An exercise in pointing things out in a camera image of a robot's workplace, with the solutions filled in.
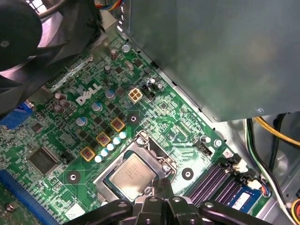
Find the yellow wire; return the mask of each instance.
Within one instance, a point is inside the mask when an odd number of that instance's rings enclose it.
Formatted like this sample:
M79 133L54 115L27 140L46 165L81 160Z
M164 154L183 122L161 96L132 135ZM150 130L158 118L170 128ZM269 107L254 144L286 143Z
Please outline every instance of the yellow wire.
M116 6L117 6L118 3L119 3L119 1L117 1L116 3L114 3L114 5L108 11L112 11L114 8L116 8Z
M272 133L273 135L281 138L281 139L284 139L285 141L287 142L290 142L290 143L293 143L295 145L298 145L300 146L300 142L288 137L288 136L285 136L284 134L278 132L277 130L275 130L273 127L271 127L268 123L266 123L262 118L260 117L255 117L254 118L264 129L266 129L267 131L269 131L270 133Z
M299 221L299 219L298 219L298 216L295 214L294 208L295 208L296 204L297 204L299 201L300 201L300 199L297 199L296 201L294 201L293 204L292 204L292 208L291 208L292 217L293 217L293 219L296 221L296 223L297 223L298 225L300 225L300 221Z

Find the white cable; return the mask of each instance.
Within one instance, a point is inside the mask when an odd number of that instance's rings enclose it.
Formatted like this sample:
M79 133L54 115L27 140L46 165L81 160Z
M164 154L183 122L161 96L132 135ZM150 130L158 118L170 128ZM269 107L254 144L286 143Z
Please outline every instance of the white cable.
M244 121L244 128L245 128L245 141L246 141L246 146L247 145L247 141L248 141L248 130L247 130L247 120ZM266 180L269 182L269 184L271 185L275 195L276 195L276 198L277 198L277 201L279 203L279 206L280 208L282 209L282 211L286 214L286 216L289 218L289 220L297 225L294 221L294 219L292 218L292 216L290 215L289 211L287 210L287 206L284 204L284 202L282 201L281 197L280 197L280 194L279 192L277 191L276 189L276 185L273 181L273 179L269 176L268 172L264 169L264 167L259 163L259 161L255 158L255 155L253 154L252 152L252 149L248 149L252 158L254 159L254 161L256 162L256 165L260 168L261 172L264 174Z

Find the motherboard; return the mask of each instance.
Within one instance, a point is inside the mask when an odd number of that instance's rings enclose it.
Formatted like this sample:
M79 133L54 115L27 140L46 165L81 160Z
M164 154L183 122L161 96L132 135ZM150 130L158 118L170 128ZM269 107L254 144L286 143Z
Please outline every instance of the motherboard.
M25 206L38 203L33 213L42 224L63 224L119 198L134 203L154 178L170 179L174 194L195 204L214 198L259 211L264 198L248 185L255 175L245 161L155 64L121 36L110 48L99 63L81 55L46 84L45 104L34 104L17 128L0 127L0 181L12 192L17 182Z

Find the small white component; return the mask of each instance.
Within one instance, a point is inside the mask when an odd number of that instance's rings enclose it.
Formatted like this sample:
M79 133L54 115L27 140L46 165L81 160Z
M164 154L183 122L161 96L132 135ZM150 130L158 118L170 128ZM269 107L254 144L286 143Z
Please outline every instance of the small white component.
M66 217L68 217L70 220L75 219L79 216L82 216L85 213L85 211L75 203L67 212L66 212Z
M247 186L251 189L259 190L262 187L262 184L258 180L248 181Z
M114 150L114 144L113 144L113 143L109 143L109 144L107 145L107 149L108 149L109 151Z
M232 206L232 208L234 208L236 210L240 210L245 205L245 203L248 201L249 198L250 198L250 195L244 192L243 194L241 194L241 196L235 202L235 204Z
M247 163L244 159L241 159L241 161L233 166L235 170L240 171L241 173L245 173L248 171Z
M125 139L125 138L127 137L126 132L125 132L125 131L120 132L120 133L119 133L119 137L120 137L121 139Z

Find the metal case panel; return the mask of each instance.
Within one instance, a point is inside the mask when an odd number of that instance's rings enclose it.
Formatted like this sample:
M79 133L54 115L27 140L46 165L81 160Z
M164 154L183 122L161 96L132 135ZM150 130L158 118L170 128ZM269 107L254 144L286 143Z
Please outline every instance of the metal case panel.
M300 109L300 1L125 4L123 30L211 120Z

